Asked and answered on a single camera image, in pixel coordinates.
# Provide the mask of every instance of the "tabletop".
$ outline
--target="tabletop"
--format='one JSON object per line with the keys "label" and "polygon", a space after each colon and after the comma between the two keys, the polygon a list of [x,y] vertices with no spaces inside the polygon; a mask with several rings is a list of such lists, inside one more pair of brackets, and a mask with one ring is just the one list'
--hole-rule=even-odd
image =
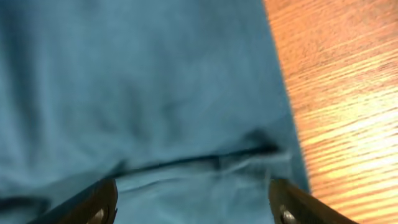
{"label": "tabletop", "polygon": [[398,223],[398,1],[265,5],[313,195]]}

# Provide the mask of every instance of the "blue fabric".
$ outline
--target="blue fabric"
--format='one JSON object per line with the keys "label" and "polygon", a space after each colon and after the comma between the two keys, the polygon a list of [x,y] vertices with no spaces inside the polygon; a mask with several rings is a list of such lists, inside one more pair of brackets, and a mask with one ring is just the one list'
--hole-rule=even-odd
{"label": "blue fabric", "polygon": [[0,223],[106,176],[115,223],[272,223],[270,177],[308,190],[261,0],[0,0]]}

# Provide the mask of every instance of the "wood grain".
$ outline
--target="wood grain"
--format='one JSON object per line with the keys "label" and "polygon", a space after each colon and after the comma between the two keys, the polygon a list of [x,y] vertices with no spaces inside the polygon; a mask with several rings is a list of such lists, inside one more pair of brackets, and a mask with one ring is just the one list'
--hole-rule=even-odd
{"label": "wood grain", "polygon": [[398,1],[265,3],[313,195],[398,223]]}

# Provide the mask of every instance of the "brown wooden floor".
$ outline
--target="brown wooden floor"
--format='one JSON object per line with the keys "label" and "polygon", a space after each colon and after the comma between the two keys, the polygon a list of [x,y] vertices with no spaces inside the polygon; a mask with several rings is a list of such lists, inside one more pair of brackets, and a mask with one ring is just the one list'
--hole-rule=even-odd
{"label": "brown wooden floor", "polygon": [[313,195],[398,223],[398,1],[265,2]]}

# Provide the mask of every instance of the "black object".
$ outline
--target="black object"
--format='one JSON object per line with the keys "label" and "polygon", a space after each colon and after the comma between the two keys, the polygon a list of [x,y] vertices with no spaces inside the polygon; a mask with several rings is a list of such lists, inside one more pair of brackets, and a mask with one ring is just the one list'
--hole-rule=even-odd
{"label": "black object", "polygon": [[272,180],[269,201],[276,224],[355,224],[287,180]]}
{"label": "black object", "polygon": [[117,201],[115,181],[104,179],[29,224],[112,224]]}

